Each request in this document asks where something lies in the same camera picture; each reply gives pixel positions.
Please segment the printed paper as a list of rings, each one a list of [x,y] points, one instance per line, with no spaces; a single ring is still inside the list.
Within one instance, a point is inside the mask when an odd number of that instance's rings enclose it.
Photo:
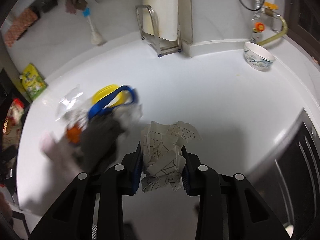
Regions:
[[[144,162],[142,191],[150,192],[170,185],[174,191],[182,187],[182,172],[186,164],[182,148],[201,137],[189,123],[179,121],[163,125],[155,121],[141,131],[140,145]]]

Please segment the dark grey rag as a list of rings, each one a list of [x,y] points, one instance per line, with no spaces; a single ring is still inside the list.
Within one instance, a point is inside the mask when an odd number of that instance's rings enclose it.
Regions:
[[[116,161],[117,139],[125,130],[112,114],[96,115],[80,134],[83,153],[81,168],[88,174],[99,174]]]

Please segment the orange peel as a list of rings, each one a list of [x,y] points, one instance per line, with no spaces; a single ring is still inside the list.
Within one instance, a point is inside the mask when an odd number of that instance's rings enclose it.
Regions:
[[[77,125],[66,129],[66,138],[68,142],[72,144],[78,144],[80,142],[81,128]]]

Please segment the clear plastic packaging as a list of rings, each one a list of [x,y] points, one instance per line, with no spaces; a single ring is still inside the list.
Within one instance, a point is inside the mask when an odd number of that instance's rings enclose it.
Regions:
[[[86,97],[80,87],[74,87],[59,101],[55,121],[68,121],[71,115],[81,107],[85,101]]]

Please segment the yellow plastic lid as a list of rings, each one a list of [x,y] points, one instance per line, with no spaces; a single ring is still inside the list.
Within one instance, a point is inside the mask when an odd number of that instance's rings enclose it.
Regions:
[[[97,91],[91,98],[91,104],[94,105],[104,97],[110,95],[112,92],[114,92],[116,89],[118,89],[119,86],[112,84],[108,85],[99,91]],[[114,99],[111,100],[111,102],[107,105],[108,107],[114,107],[121,104],[124,104],[127,101],[126,92],[119,92]]]

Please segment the black sink basin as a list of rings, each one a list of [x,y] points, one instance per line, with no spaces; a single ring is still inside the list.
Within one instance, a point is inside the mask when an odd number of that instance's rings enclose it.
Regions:
[[[292,239],[319,239],[319,134],[305,110],[247,178]]]

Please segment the steel cutting board rack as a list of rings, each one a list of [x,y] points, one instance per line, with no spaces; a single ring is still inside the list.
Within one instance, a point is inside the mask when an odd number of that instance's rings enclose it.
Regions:
[[[148,34],[144,31],[143,12],[147,11],[151,20],[153,34]],[[179,22],[177,23],[177,40],[169,41],[159,36],[159,23],[154,10],[150,5],[137,5],[135,8],[137,23],[140,31],[140,36],[143,41],[156,52],[158,58],[172,53],[182,52],[182,40]]]

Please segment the yellow green detergent pouch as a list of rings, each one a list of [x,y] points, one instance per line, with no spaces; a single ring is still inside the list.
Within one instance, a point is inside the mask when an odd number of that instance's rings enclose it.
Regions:
[[[24,90],[32,101],[38,98],[47,88],[47,84],[32,63],[24,68],[20,74],[20,80]]]

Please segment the blue white bottle brush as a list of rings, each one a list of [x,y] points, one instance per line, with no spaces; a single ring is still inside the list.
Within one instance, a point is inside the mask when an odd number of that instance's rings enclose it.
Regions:
[[[102,35],[97,30],[95,24],[93,23],[91,19],[91,11],[89,7],[86,7],[84,11],[82,12],[84,18],[86,18],[87,22],[89,23],[89,27],[91,30],[91,44],[95,46],[102,46],[106,41],[102,37]]]

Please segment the white patterned ceramic bowl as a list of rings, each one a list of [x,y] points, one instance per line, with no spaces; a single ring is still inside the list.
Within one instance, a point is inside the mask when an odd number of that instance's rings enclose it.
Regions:
[[[275,61],[267,49],[252,42],[244,43],[244,58],[252,68],[262,72],[270,71]]]

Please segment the orange knob gas fitting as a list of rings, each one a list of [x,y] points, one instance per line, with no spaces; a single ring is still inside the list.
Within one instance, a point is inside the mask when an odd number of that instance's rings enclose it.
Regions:
[[[251,22],[252,22],[251,40],[252,42],[257,43],[262,39],[262,32],[265,30],[265,25],[259,20],[259,18],[253,18]]]

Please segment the white cutting board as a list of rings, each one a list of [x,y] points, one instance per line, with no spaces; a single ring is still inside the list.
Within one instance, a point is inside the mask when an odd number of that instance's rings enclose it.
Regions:
[[[152,7],[158,20],[158,34],[168,41],[177,40],[178,0],[143,0]]]

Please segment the brown hanging cloth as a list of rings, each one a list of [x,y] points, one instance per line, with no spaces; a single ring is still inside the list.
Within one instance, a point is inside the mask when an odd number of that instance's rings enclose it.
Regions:
[[[84,11],[87,7],[86,0],[65,0],[66,12],[75,15],[78,10]]]

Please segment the orange checkered dish cloth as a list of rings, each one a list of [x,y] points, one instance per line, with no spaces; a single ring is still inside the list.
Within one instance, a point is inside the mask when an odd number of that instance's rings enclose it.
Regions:
[[[40,18],[40,13],[35,7],[26,8],[16,19],[4,35],[4,43],[7,47],[21,38],[21,36]]]

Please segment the brass gas valve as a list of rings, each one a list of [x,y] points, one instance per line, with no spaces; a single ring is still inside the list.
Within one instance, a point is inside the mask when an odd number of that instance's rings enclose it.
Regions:
[[[270,16],[272,18],[280,18],[280,15],[277,13],[277,10],[279,9],[279,7],[276,4],[264,2],[261,9],[262,9],[262,12],[267,16]]]

